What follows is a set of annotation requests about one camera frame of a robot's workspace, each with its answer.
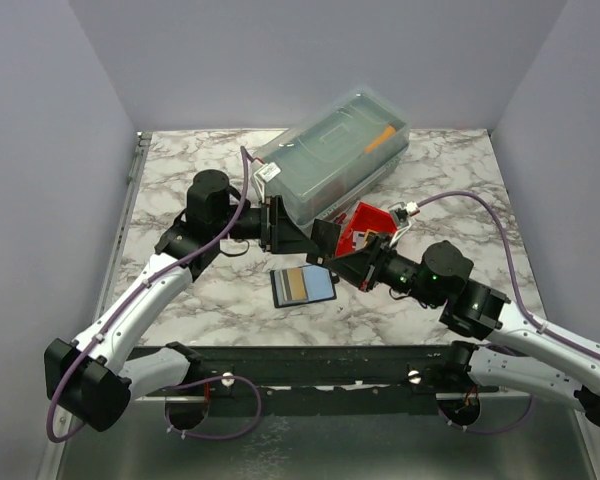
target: red object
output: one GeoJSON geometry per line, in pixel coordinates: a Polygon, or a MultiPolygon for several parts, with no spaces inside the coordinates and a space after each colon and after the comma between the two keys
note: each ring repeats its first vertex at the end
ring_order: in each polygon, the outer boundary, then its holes
{"type": "Polygon", "coordinates": [[[346,255],[355,251],[354,240],[355,232],[366,234],[368,230],[376,233],[395,233],[396,225],[388,212],[372,207],[371,205],[360,202],[358,208],[353,213],[351,221],[340,235],[338,247],[336,248],[336,257],[346,255]]]}
{"type": "Polygon", "coordinates": [[[342,225],[344,223],[344,221],[347,218],[347,214],[346,213],[341,213],[340,215],[338,215],[336,217],[336,219],[333,221],[333,223],[337,223],[338,225],[342,225]]]}

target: marble surface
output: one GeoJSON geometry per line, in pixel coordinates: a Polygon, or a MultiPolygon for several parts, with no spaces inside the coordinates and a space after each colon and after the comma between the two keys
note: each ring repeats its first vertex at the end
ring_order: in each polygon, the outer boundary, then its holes
{"type": "MultiPolygon", "coordinates": [[[[242,185],[239,146],[250,151],[281,130],[179,131],[153,135],[133,210],[114,297],[133,281],[161,233],[185,203],[196,172],[217,168],[242,185]]],[[[471,190],[497,210],[512,243],[527,307],[544,315],[522,239],[485,130],[414,130],[397,170],[364,197],[383,208],[397,201],[420,201],[447,190],[471,190]]],[[[250,198],[255,200],[251,189],[250,198]]],[[[445,199],[425,207],[399,252],[419,260],[431,243],[451,240],[474,260],[472,278],[512,296],[504,251],[491,219],[475,201],[445,199]]],[[[244,244],[223,241],[238,252],[244,244]]],[[[143,336],[163,345],[395,345],[440,344],[456,338],[438,322],[441,310],[423,310],[411,299],[394,301],[379,286],[370,293],[336,286],[334,301],[276,309],[269,272],[303,265],[302,255],[273,256],[255,243],[238,258],[219,256],[202,277],[178,296],[143,336]]]]}

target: clear plastic container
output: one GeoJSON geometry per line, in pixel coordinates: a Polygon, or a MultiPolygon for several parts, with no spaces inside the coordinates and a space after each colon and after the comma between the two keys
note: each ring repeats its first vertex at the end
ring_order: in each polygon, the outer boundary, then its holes
{"type": "Polygon", "coordinates": [[[408,144],[404,115],[362,88],[254,156],[280,168],[266,184],[266,195],[281,195],[291,219],[310,228],[316,218],[335,217],[395,169],[408,144]]]}

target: gray wall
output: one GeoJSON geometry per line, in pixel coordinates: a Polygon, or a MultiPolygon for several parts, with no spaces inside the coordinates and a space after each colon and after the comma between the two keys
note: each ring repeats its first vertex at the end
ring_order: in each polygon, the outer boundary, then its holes
{"type": "Polygon", "coordinates": [[[70,0],[138,129],[291,125],[358,84],[500,118],[565,0],[70,0]]]}
{"type": "Polygon", "coordinates": [[[493,143],[547,315],[600,341],[600,0],[567,4],[493,143]]]}
{"type": "Polygon", "coordinates": [[[42,353],[89,322],[135,132],[64,0],[0,0],[0,479],[35,478],[42,353]]]}

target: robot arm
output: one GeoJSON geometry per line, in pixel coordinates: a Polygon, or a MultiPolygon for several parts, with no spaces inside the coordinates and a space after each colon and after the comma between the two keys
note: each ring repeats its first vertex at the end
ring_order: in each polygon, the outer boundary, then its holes
{"type": "MultiPolygon", "coordinates": [[[[134,284],[92,326],[70,344],[56,339],[45,352],[47,395],[51,398],[61,378],[82,355],[71,380],[59,396],[59,404],[98,431],[109,428],[122,415],[129,401],[186,379],[213,376],[195,352],[169,344],[157,353],[127,360],[141,335],[160,312],[202,274],[219,253],[219,246],[188,265],[176,267],[149,284],[156,272],[172,265],[206,244],[226,225],[235,207],[229,197],[236,191],[222,172],[196,175],[187,194],[186,222],[179,216],[156,246],[156,253],[134,284]],[[144,284],[140,294],[134,292],[144,284]],[[125,302],[121,315],[106,335],[101,325],[125,302]],[[97,344],[84,355],[87,346],[97,344]]],[[[288,218],[279,197],[268,198],[257,208],[243,210],[231,236],[258,239],[264,251],[274,254],[306,253],[307,260],[338,274],[369,291],[384,283],[431,308],[443,307],[440,321],[452,331],[487,340],[522,352],[528,357],[504,355],[484,346],[454,342],[452,375],[443,369],[435,384],[506,386],[560,401],[584,410],[600,426],[600,359],[560,343],[530,325],[515,303],[504,294],[469,278],[473,262],[449,242],[430,246],[421,263],[400,256],[386,234],[374,236],[361,250],[333,257],[339,227],[317,221],[311,239],[288,218]]],[[[600,344],[558,326],[542,322],[577,344],[600,352],[600,344]]]]}
{"type": "Polygon", "coordinates": [[[431,245],[418,264],[399,255],[389,236],[380,234],[362,250],[328,259],[325,266],[363,291],[384,283],[421,304],[443,307],[440,321],[453,332],[528,355],[520,358],[464,344],[460,368],[477,385],[506,386],[558,400],[585,411],[600,426],[600,344],[538,318],[541,328],[536,328],[506,295],[471,280],[473,262],[451,243],[431,245]],[[549,336],[548,330],[555,335],[549,336]]]}

